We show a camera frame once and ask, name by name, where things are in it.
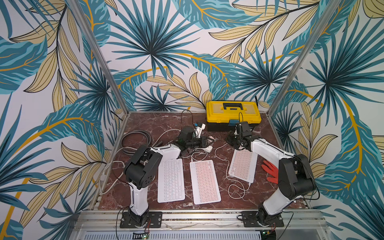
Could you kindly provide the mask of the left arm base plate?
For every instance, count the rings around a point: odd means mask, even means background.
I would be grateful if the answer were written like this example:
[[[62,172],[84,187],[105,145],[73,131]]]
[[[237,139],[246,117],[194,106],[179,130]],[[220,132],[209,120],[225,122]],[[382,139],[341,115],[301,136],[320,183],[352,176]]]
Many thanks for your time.
[[[162,212],[145,212],[138,216],[132,211],[122,213],[120,221],[121,229],[144,228],[149,226],[150,229],[159,229],[162,225]]]

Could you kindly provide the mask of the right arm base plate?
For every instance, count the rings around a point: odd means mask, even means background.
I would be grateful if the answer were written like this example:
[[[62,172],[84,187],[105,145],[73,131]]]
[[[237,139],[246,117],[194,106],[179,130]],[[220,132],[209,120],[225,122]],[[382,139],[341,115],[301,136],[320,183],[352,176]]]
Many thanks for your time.
[[[241,212],[241,220],[245,228],[285,226],[281,214],[270,216],[263,211],[243,211]]]

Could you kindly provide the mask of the white power strip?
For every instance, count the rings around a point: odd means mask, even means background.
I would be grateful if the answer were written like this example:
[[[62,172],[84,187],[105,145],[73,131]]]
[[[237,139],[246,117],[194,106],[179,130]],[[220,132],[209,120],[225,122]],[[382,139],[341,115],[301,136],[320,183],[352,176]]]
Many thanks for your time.
[[[213,147],[212,146],[208,146],[206,148],[198,148],[198,150],[203,150],[207,153],[210,153],[212,150],[213,150]]]

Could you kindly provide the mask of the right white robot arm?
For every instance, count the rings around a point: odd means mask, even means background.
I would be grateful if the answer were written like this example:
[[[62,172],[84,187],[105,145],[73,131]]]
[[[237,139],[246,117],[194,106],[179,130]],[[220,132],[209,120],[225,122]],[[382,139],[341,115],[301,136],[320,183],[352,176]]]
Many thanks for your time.
[[[248,150],[256,153],[277,168],[278,188],[273,195],[259,207],[258,216],[276,217],[294,200],[317,189],[315,178],[305,155],[288,153],[267,140],[256,136],[247,122],[236,123],[227,142],[236,150]]]

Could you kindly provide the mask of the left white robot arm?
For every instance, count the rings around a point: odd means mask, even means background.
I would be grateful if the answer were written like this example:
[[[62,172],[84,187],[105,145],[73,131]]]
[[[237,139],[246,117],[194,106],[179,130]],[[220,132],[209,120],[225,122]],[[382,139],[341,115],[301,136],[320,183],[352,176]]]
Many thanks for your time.
[[[177,160],[187,149],[207,148],[212,144],[212,140],[201,136],[205,128],[205,124],[196,123],[183,127],[178,137],[165,146],[143,144],[137,148],[123,171],[131,188],[130,212],[133,216],[148,215],[148,186],[155,179],[161,162]]]

